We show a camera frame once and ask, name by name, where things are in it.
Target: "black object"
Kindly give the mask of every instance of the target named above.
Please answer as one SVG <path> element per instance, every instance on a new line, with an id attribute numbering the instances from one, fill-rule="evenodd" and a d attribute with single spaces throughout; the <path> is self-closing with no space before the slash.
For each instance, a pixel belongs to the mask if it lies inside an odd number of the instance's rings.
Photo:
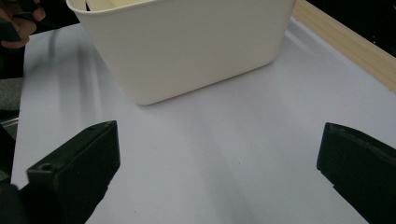
<path id="1" fill-rule="evenodd" d="M 3 110 L 0 109 L 0 120 L 2 119 L 13 119 L 20 114 L 19 110 Z"/>
<path id="2" fill-rule="evenodd" d="M 396 149 L 326 123 L 317 167 L 369 223 L 396 223 Z"/>
<path id="3" fill-rule="evenodd" d="M 42 21 L 35 21 L 32 16 L 31 12 L 37 8 L 33 0 L 19 0 L 19 3 L 26 13 L 14 17 L 35 22 L 37 29 L 34 34 L 79 23 L 75 13 L 64 0 L 41 0 L 40 6 L 46 10 L 46 18 Z M 2 29 L 0 32 L 0 35 L 11 35 Z M 25 48 L 9 50 L 0 46 L 0 79 L 23 76 L 24 50 Z"/>
<path id="4" fill-rule="evenodd" d="M 0 223 L 16 223 L 13 216 L 25 216 L 30 224 L 85 223 L 119 167 L 117 122 L 93 125 L 27 170 L 29 184 L 6 199 L 24 209 L 2 210 Z M 7 197 L 4 190 L 12 187 L 0 185 L 0 202 Z"/>
<path id="5" fill-rule="evenodd" d="M 10 21 L 0 18 L 0 39 L 6 41 L 20 41 L 20 36 Z"/>
<path id="6" fill-rule="evenodd" d="M 14 148 L 15 140 L 0 125 L 0 184 L 11 181 Z"/>

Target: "wooden surface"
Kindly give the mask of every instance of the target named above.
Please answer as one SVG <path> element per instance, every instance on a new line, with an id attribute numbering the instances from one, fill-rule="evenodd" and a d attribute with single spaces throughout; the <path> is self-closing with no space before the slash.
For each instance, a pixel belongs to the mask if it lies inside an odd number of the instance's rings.
<path id="1" fill-rule="evenodd" d="M 297 0 L 293 17 L 396 92 L 396 58 L 305 0 Z"/>

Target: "white plastic bin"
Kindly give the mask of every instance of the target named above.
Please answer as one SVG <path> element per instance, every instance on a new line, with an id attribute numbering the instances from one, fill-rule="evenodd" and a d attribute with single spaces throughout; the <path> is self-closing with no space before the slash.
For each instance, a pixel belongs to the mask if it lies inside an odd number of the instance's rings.
<path id="1" fill-rule="evenodd" d="M 149 105 L 278 53 L 295 0 L 67 0 L 124 92 Z"/>

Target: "screw hole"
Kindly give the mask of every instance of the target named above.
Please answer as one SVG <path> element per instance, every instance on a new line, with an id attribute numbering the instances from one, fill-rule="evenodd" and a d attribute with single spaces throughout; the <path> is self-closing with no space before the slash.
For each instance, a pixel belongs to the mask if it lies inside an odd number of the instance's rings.
<path id="1" fill-rule="evenodd" d="M 53 170 L 53 166 L 50 163 L 45 163 L 40 166 L 40 169 L 43 171 L 51 171 Z"/>

